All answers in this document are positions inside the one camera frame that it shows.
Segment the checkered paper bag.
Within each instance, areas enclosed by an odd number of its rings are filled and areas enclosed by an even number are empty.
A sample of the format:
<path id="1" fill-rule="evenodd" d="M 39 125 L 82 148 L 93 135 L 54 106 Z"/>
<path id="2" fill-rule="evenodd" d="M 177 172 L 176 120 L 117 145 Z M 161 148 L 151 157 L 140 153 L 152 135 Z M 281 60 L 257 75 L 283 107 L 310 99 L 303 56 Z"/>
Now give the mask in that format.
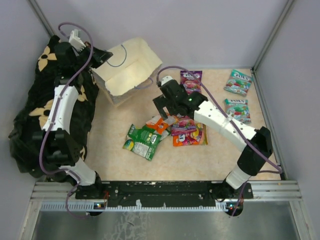
<path id="1" fill-rule="evenodd" d="M 163 64 L 141 37 L 129 39 L 108 51 L 113 56 L 92 72 L 99 89 L 114 106 L 152 85 Z"/>

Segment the orange Fox's candy bag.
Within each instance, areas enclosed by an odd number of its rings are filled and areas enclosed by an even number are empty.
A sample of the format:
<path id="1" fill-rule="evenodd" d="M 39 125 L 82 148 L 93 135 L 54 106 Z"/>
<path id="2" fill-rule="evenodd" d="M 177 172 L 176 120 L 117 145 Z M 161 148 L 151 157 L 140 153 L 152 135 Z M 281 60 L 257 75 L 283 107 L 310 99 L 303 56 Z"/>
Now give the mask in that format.
<path id="1" fill-rule="evenodd" d="M 173 136 L 173 146 L 182 147 L 208 145 L 206 125 L 197 123 L 195 127 L 196 129 L 194 132 L 188 132 Z"/>

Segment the green Fox's candy bag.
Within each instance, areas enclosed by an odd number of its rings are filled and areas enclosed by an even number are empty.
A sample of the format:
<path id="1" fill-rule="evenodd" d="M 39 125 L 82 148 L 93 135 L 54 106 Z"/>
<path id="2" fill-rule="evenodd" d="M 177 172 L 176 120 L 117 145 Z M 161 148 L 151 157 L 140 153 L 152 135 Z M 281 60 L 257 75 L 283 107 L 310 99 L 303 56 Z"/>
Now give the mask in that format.
<path id="1" fill-rule="evenodd" d="M 148 161 L 152 161 L 161 136 L 154 133 L 128 134 L 122 146 L 123 149 L 133 152 Z"/>

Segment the teal mint cherry candy bag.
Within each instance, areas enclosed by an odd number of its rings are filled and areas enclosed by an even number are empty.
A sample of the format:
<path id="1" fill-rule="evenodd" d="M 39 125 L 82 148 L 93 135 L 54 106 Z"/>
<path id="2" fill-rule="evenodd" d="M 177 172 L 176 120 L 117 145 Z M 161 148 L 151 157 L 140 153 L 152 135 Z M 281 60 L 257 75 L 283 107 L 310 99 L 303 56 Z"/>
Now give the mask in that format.
<path id="1" fill-rule="evenodd" d="M 235 120 L 244 123 L 250 124 L 251 115 L 248 107 L 248 101 L 245 100 L 234 100 L 234 99 L 225 99 L 225 112 L 232 116 Z"/>

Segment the teal Fox's mint candy bag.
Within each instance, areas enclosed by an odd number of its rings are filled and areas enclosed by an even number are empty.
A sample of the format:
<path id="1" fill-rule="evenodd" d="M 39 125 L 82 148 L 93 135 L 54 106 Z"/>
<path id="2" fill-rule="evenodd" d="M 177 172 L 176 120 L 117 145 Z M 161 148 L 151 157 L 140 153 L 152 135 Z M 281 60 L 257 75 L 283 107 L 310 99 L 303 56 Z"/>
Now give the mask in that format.
<path id="1" fill-rule="evenodd" d="M 252 82 L 253 78 L 251 75 L 246 75 L 233 69 L 223 89 L 227 92 L 246 97 Z"/>

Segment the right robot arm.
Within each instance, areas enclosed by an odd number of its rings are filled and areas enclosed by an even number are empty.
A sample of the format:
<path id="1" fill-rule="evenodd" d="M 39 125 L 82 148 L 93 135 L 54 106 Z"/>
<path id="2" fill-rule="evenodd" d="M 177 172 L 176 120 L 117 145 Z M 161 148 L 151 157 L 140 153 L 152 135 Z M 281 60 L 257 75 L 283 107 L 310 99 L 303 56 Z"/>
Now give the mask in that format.
<path id="1" fill-rule="evenodd" d="M 235 198 L 241 186 L 256 176 L 273 153 L 271 132 L 266 127 L 256 129 L 220 111 L 202 93 L 188 94 L 182 84 L 170 76 L 159 82 L 162 94 L 153 99 L 163 119 L 168 116 L 184 116 L 204 124 L 218 132 L 241 152 L 232 171 L 223 180 L 223 192 Z"/>

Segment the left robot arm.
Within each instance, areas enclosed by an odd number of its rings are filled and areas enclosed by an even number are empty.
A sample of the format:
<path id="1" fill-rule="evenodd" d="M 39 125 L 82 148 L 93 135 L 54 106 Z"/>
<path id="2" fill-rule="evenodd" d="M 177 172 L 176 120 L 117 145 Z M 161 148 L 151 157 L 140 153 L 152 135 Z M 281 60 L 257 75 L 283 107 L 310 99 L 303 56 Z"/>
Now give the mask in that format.
<path id="1" fill-rule="evenodd" d="M 98 68 L 113 56 L 86 42 L 76 49 L 69 42 L 54 48 L 58 63 L 54 82 L 54 98 L 49 116 L 41 131 L 33 135 L 40 141 L 39 167 L 47 176 L 65 174 L 72 177 L 76 187 L 86 189 L 91 197 L 103 195 L 104 186 L 99 175 L 81 158 L 81 146 L 70 134 L 74 106 L 81 87 L 91 68 Z"/>

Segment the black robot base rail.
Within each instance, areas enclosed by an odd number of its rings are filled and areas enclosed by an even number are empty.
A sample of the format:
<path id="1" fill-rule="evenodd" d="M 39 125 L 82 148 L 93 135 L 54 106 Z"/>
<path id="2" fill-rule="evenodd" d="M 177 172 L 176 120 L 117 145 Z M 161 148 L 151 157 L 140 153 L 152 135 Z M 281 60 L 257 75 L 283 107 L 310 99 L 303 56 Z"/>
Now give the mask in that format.
<path id="1" fill-rule="evenodd" d="M 223 181 L 100 181 L 92 186 L 79 186 L 77 200 L 106 201 L 111 207 L 143 208 L 214 207 L 216 200 L 252 199 L 252 187 L 233 189 Z"/>

